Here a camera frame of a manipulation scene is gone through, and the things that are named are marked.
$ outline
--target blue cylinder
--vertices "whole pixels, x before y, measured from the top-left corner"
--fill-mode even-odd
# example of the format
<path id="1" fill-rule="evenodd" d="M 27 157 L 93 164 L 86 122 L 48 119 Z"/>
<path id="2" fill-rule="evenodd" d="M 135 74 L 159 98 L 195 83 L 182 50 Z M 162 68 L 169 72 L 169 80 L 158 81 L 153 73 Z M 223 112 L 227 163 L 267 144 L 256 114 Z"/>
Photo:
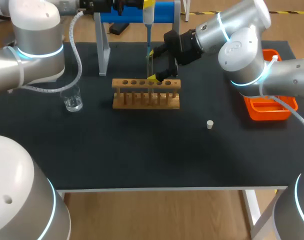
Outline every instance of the blue cylinder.
<path id="1" fill-rule="evenodd" d="M 143 23 L 143 11 L 136 7 L 124 7 L 122 16 L 111 9 L 110 13 L 101 13 L 102 23 Z M 174 22 L 174 2 L 158 1 L 155 3 L 154 22 L 156 24 L 170 24 Z"/>

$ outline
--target wooden floor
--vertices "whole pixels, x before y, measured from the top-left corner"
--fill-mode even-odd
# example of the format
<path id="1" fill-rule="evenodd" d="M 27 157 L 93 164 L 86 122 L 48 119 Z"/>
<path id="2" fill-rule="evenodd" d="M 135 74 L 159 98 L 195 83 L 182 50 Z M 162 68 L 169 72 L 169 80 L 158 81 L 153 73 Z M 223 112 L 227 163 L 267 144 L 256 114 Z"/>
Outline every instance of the wooden floor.
<path id="1" fill-rule="evenodd" d="M 191 0 L 191 12 L 222 11 L 238 0 Z M 304 0 L 266 0 L 270 11 L 304 11 Z M 212 15 L 191 15 L 181 33 Z M 71 17 L 63 17 L 65 35 Z M 304 15 L 272 14 L 264 40 L 287 40 L 297 58 L 304 58 Z M 152 40 L 162 41 L 170 24 L 155 24 Z M 12 27 L 0 23 L 0 47 Z M 111 42 L 144 42 L 146 28 L 131 24 Z M 76 42 L 95 42 L 94 22 L 83 17 L 75 27 Z M 261 211 L 273 190 L 256 191 Z M 239 191 L 176 191 L 72 193 L 65 199 L 71 215 L 71 240 L 248 240 L 249 226 Z M 267 239 L 273 240 L 271 234 Z"/>

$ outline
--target black table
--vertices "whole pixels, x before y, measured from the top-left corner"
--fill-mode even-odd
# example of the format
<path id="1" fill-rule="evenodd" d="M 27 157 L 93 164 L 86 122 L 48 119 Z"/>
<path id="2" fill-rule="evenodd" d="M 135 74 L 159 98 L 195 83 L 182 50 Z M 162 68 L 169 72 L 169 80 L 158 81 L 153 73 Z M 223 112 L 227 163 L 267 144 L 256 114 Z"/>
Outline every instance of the black table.
<path id="1" fill-rule="evenodd" d="M 285 41 L 263 41 L 283 60 Z M 179 68 L 180 110 L 112 109 L 112 78 L 145 78 L 146 45 L 111 43 L 108 75 L 99 76 L 95 43 L 79 43 L 83 109 L 69 113 L 59 94 L 23 89 L 0 95 L 0 135 L 20 143 L 59 190 L 287 186 L 304 169 L 304 127 L 291 116 L 254 122 L 225 79 L 216 54 Z M 74 79 L 66 68 L 52 87 Z M 163 70 L 167 58 L 154 62 Z M 297 99 L 304 117 L 304 99 Z M 207 129 L 213 120 L 213 129 Z"/>

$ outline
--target orange plastic container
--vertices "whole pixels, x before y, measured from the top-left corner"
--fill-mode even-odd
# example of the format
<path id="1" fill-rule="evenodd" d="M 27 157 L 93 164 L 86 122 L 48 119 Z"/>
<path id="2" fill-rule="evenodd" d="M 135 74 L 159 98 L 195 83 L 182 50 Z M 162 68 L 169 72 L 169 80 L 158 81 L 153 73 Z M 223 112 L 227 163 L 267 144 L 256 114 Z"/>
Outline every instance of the orange plastic container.
<path id="1" fill-rule="evenodd" d="M 281 61 L 281 57 L 277 51 L 274 49 L 263 49 L 264 60 L 272 61 L 274 55 L 277 55 L 278 61 Z M 298 104 L 295 97 L 279 96 L 278 98 L 290 105 L 295 111 L 298 110 Z M 291 115 L 289 110 L 273 99 L 244 97 L 244 101 L 247 111 L 254 121 L 281 121 L 288 119 Z"/>

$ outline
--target coiled white cable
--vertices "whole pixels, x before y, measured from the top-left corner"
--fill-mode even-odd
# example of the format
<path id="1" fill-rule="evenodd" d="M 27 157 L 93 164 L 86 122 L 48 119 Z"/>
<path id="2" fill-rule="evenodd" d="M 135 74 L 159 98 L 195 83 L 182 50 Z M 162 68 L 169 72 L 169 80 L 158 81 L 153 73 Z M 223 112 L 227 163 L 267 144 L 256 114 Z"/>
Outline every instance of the coiled white cable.
<path id="1" fill-rule="evenodd" d="M 276 56 L 276 55 L 273 56 L 272 61 L 268 65 L 268 69 L 270 69 L 269 67 L 271 67 L 271 65 L 275 61 L 277 61 L 277 59 L 278 59 L 278 56 Z M 264 83 L 264 80 L 265 79 L 262 79 L 262 81 L 260 82 L 260 85 L 259 85 L 259 92 L 260 92 L 261 97 L 271 98 L 274 101 L 276 101 L 277 103 L 281 104 L 283 107 L 285 107 L 286 109 L 288 109 L 304 125 L 304 118 L 300 114 L 298 114 L 290 105 L 288 105 L 287 103 L 285 103 L 284 101 L 282 101 L 281 99 L 279 99 L 276 96 L 265 96 L 265 95 L 263 95 L 263 83 Z"/>
<path id="2" fill-rule="evenodd" d="M 271 99 L 273 99 L 274 101 L 278 102 L 279 104 L 281 104 L 286 109 L 288 109 L 304 125 L 304 118 L 300 114 L 298 114 L 291 106 L 289 106 L 284 101 L 282 101 L 281 99 L 277 98 L 276 96 L 269 96 L 269 97 Z"/>
<path id="3" fill-rule="evenodd" d="M 54 94 L 54 93 L 59 93 L 59 92 L 62 92 L 64 90 L 67 90 L 67 89 L 73 87 L 79 81 L 79 79 L 81 78 L 81 75 L 82 75 L 82 62 L 81 62 L 76 44 L 74 42 L 73 30 L 74 30 L 74 25 L 76 24 L 77 20 L 80 17 L 82 17 L 83 15 L 84 15 L 84 13 L 83 13 L 83 11 L 81 11 L 73 17 L 73 19 L 70 23 L 69 31 L 68 31 L 68 36 L 70 39 L 71 47 L 72 47 L 73 53 L 75 55 L 75 58 L 77 61 L 77 67 L 78 67 L 78 72 L 77 72 L 75 79 L 68 85 L 65 85 L 65 86 L 57 88 L 57 89 L 45 89 L 45 88 L 39 88 L 39 87 L 35 87 L 35 86 L 22 86 L 21 87 L 22 89 L 27 89 L 27 90 L 31 90 L 31 91 L 35 91 L 35 92 L 39 92 L 39 93 L 45 93 L 45 94 Z"/>

